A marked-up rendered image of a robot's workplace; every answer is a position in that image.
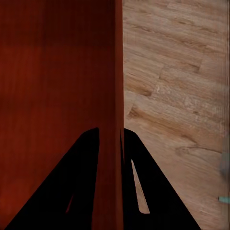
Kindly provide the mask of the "storage box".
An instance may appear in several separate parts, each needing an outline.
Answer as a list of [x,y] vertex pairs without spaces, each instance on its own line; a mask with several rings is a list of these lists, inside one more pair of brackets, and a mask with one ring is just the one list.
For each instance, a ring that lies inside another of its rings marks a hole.
[[122,0],[0,0],[0,230],[96,127],[91,230],[124,230]]

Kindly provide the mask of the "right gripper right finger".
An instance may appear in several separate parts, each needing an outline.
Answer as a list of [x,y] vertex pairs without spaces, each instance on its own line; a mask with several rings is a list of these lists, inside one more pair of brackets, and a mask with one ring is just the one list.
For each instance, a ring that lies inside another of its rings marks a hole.
[[[124,230],[201,230],[139,136],[124,128],[120,139]],[[150,211],[139,211],[133,160]]]

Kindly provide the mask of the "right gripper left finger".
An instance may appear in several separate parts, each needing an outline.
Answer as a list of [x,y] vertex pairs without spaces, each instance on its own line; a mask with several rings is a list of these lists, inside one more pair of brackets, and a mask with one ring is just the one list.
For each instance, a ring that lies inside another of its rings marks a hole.
[[99,145],[81,134],[5,230],[91,230]]

